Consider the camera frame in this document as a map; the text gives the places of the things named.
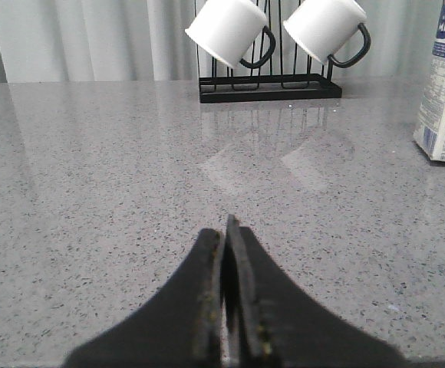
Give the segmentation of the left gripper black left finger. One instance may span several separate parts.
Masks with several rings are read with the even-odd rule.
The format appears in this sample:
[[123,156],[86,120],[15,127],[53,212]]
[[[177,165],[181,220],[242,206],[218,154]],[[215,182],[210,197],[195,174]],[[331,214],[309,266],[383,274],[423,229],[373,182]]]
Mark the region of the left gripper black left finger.
[[75,348],[65,367],[219,367],[223,237],[202,229],[170,279],[139,310]]

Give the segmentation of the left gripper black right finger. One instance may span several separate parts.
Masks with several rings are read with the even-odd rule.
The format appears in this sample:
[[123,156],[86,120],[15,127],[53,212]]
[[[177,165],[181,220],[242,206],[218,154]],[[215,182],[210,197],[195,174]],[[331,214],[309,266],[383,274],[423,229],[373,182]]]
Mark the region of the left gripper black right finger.
[[229,351],[239,367],[405,367],[392,346],[333,314],[234,215],[226,225]]

